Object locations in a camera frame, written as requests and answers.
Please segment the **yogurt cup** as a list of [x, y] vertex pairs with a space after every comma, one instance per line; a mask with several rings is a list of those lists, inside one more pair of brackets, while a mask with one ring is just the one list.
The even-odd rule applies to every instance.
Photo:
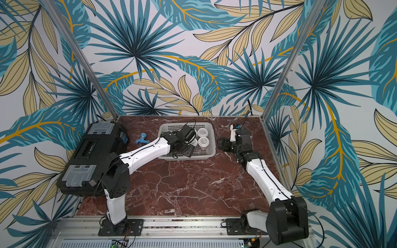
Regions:
[[205, 128], [199, 128], [199, 129], [197, 130], [197, 135], [198, 135], [199, 137], [208, 137], [209, 131], [208, 131], [207, 129], [205, 129]]
[[191, 140], [191, 142], [190, 142], [190, 145], [192, 145], [192, 146], [197, 146], [197, 144], [198, 144], [198, 141], [197, 141], [197, 139], [196, 138], [193, 138], [192, 140]]
[[207, 137], [200, 137], [197, 143], [202, 150], [205, 150], [210, 145], [210, 141]]

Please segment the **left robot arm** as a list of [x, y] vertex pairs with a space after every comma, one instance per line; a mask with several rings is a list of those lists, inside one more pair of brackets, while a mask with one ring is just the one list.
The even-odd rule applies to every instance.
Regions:
[[177, 131], [160, 134], [154, 141], [114, 159], [101, 179], [106, 197], [106, 221], [112, 228], [127, 225], [126, 194], [130, 189], [130, 175], [147, 163], [169, 153], [191, 157], [195, 138], [194, 128], [187, 125]]

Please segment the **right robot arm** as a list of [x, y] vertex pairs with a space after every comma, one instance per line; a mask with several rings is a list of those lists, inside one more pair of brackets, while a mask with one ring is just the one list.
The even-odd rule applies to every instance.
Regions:
[[251, 144], [239, 144], [222, 137], [217, 140], [217, 148], [234, 155], [236, 161], [258, 184], [269, 203], [266, 215], [259, 210], [245, 214], [249, 227], [266, 232], [276, 245], [308, 238], [307, 204], [302, 197], [294, 197], [282, 186], [263, 157], [252, 150]]

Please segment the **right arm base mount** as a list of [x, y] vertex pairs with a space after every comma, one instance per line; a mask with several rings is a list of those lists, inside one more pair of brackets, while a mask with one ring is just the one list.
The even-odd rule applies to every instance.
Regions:
[[248, 223], [248, 212], [249, 210], [243, 211], [240, 218], [229, 218], [220, 224], [226, 229], [228, 236], [257, 235], [258, 229], [251, 227]]

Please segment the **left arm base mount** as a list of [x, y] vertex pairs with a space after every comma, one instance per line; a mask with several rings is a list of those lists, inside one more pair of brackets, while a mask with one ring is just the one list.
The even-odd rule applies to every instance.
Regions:
[[118, 224], [113, 224], [110, 219], [105, 216], [100, 222], [98, 236], [141, 236], [143, 224], [143, 219], [128, 219], [127, 217]]

